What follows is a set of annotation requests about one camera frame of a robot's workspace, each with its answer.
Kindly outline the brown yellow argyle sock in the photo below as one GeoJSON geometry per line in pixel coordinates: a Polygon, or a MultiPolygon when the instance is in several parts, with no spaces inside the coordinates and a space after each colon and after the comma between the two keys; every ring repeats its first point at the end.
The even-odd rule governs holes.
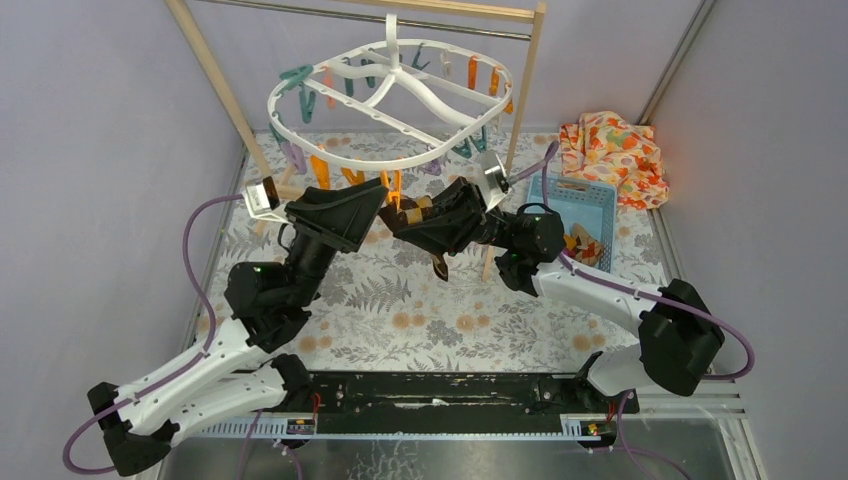
{"type": "Polygon", "coordinates": [[[429,220],[433,216],[433,199],[430,196],[413,198],[401,195],[399,200],[387,202],[378,211],[378,216],[394,237],[425,251],[430,256],[437,278],[442,281],[449,279],[449,267],[444,260],[443,252],[434,253],[429,240],[421,244],[418,239],[408,239],[401,236],[401,232],[405,229],[429,220]]]}

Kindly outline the white round clip hanger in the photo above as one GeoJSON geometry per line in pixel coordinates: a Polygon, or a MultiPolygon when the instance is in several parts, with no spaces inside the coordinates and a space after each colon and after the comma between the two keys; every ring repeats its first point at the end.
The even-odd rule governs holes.
{"type": "Polygon", "coordinates": [[[411,169],[449,153],[472,158],[486,151],[491,123],[513,104],[512,72],[468,48],[403,38],[398,17],[384,18],[383,40],[282,72],[266,101],[270,131],[296,150],[359,171],[411,169]],[[374,160],[331,153],[300,131],[318,108],[397,134],[413,149],[374,160]]]}

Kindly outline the light blue plastic basket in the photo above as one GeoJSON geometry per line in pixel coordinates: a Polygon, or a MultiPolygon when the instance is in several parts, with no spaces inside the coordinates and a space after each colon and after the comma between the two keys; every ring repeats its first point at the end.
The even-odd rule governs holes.
{"type": "Polygon", "coordinates": [[[617,190],[608,184],[558,175],[547,176],[547,205],[562,218],[568,232],[579,224],[604,251],[596,268],[612,272],[615,256],[617,190]]]}

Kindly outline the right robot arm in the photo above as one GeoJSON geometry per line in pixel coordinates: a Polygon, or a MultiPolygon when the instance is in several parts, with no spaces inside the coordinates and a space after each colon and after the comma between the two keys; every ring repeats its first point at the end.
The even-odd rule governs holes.
{"type": "Polygon", "coordinates": [[[435,197],[403,197],[380,210],[393,236],[427,252],[438,278],[449,276],[446,256],[472,243],[503,249],[494,260],[512,291],[562,301],[633,334],[623,350],[596,353],[581,367],[575,402],[597,412],[626,390],[655,385],[688,397],[706,379],[723,346],[721,328],[707,319],[697,291],[674,279],[666,286],[627,283],[560,256],[560,215],[541,203],[510,213],[486,204],[478,185],[460,177],[435,197]]]}

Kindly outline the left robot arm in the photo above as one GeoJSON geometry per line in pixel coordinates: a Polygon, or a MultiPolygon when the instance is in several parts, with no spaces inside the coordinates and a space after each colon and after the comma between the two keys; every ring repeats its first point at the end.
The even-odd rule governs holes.
{"type": "Polygon", "coordinates": [[[252,217],[293,228],[286,257],[235,264],[225,289],[232,314],[212,321],[203,341],[138,380],[89,391],[113,472],[141,473],[189,436],[240,413],[307,404],[308,372],[281,348],[307,323],[335,256],[360,248],[387,194],[377,179],[309,187],[293,201],[281,199],[269,178],[244,188],[252,217]]]}

